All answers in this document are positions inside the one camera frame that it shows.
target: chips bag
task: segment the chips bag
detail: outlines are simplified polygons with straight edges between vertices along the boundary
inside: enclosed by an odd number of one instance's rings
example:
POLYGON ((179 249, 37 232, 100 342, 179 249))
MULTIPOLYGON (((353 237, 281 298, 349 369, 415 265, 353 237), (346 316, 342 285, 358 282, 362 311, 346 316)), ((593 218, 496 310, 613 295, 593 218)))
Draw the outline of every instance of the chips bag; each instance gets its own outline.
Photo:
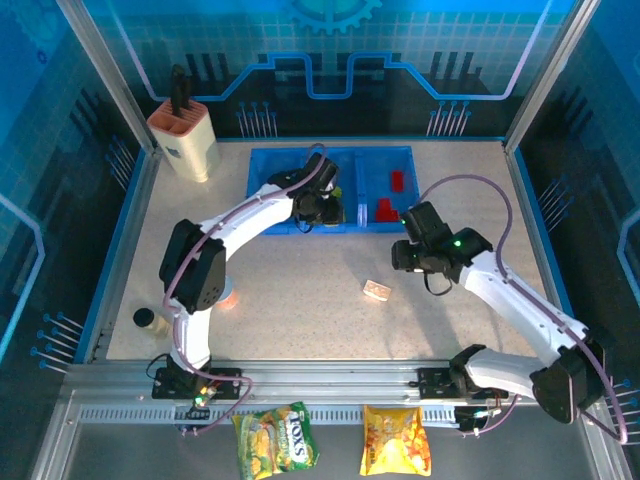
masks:
POLYGON ((422 426, 422 408, 364 407, 364 454, 360 475, 431 475, 431 452, 422 426))
POLYGON ((243 480, 306 470, 318 461, 309 412, 302 402, 250 415, 234 415, 243 480))

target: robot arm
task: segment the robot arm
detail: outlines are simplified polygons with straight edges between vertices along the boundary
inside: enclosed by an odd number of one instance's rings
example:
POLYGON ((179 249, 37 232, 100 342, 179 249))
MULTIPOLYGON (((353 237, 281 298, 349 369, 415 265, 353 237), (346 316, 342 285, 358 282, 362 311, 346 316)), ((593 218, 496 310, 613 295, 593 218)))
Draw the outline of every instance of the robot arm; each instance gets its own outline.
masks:
POLYGON ((402 215, 410 241, 392 248, 396 270, 441 273, 450 282, 476 294, 511 323, 528 341, 537 358, 508 355, 483 345, 469 347, 451 361, 451 376, 461 389, 498 388, 535 398, 542 408, 563 423, 588 408, 603 393, 597 373, 565 333, 570 328, 604 361, 604 349, 579 321, 558 309, 529 287, 510 268, 504 278, 491 244, 472 229, 453 234, 429 202, 402 215), (524 290, 530 300, 521 291, 524 290), (544 312, 557 314, 558 327, 544 312))
MULTIPOLYGON (((226 262, 231 256, 270 226, 291 217, 312 226, 334 225, 342 220, 343 207, 339 198, 331 194, 335 188, 338 167, 329 159, 325 159, 320 170, 302 187, 261 200, 307 177, 320 159, 321 155, 316 153, 303 168, 271 176, 253 196, 229 212, 200 224, 182 220, 175 226, 160 268, 165 291, 193 246, 229 213, 236 212, 232 219, 206 240, 199 257, 191 260, 172 298, 174 306, 181 310, 182 317, 177 340, 186 359, 195 368, 205 366, 211 357, 209 320, 213 305, 224 291, 226 262)), ((180 368, 188 370, 177 354, 175 344, 171 358, 180 368)))

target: table surface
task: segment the table surface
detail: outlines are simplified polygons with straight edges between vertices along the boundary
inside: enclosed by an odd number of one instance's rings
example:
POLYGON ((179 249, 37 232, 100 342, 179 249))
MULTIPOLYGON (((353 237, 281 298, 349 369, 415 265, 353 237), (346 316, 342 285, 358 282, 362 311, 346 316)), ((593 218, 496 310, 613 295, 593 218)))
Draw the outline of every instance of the table surface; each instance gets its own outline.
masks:
MULTIPOLYGON (((404 146, 413 150, 421 190, 442 177, 474 173, 504 187, 514 206, 506 262, 543 293, 531 242, 499 142, 326 142, 331 146, 404 146)), ((150 359, 170 349, 137 328, 141 307, 161 311, 158 269, 174 225, 212 218, 245 196, 252 148, 304 147, 308 143, 221 143, 222 163, 203 184, 160 166, 125 286, 108 359, 150 359)), ((494 245, 506 222, 497 193, 479 182, 458 181, 430 200, 453 231, 469 226, 494 245)), ((519 333, 462 287, 431 296, 421 275, 394 271, 391 246, 403 234, 260 236, 227 264, 239 295, 229 311, 214 308, 209 343, 214 358, 446 359, 473 343, 505 353, 533 355, 519 333), (365 296, 370 279, 391 288, 388 302, 365 296)), ((439 282, 434 282, 437 289, 439 282)))

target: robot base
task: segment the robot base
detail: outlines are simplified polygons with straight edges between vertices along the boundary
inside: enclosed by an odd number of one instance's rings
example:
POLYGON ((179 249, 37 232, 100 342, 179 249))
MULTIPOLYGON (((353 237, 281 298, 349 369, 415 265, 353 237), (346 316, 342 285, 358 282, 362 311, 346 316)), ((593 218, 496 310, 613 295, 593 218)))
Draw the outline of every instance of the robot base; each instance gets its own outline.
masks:
MULTIPOLYGON (((211 375, 225 377, 240 377, 239 368, 218 368, 207 362, 201 371, 211 375)), ((171 357, 167 359, 166 368, 156 370, 151 398, 155 400, 193 400, 200 389, 208 385, 209 380, 194 373, 189 373, 176 365, 171 357)), ((237 400, 240 398, 240 382, 220 382, 216 385, 217 392, 211 400, 237 400)))

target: blue tray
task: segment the blue tray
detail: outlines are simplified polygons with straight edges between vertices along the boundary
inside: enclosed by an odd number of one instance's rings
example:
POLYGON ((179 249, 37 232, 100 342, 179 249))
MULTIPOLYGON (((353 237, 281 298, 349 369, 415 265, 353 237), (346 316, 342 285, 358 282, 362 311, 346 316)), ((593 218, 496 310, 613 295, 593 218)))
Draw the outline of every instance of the blue tray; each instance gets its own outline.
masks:
MULTIPOLYGON (((247 197, 266 183, 274 173, 301 168, 306 148, 254 148, 251 151, 247 197)), ((406 212, 419 197, 411 147, 331 147, 328 157, 340 168, 338 186, 342 189, 346 221, 335 227, 318 226, 311 233, 402 233, 399 222, 375 222, 380 198, 389 198, 398 213, 406 212), (404 173, 404 191, 391 191, 391 172, 404 173)), ((268 228, 267 235, 302 233, 293 219, 268 228)))

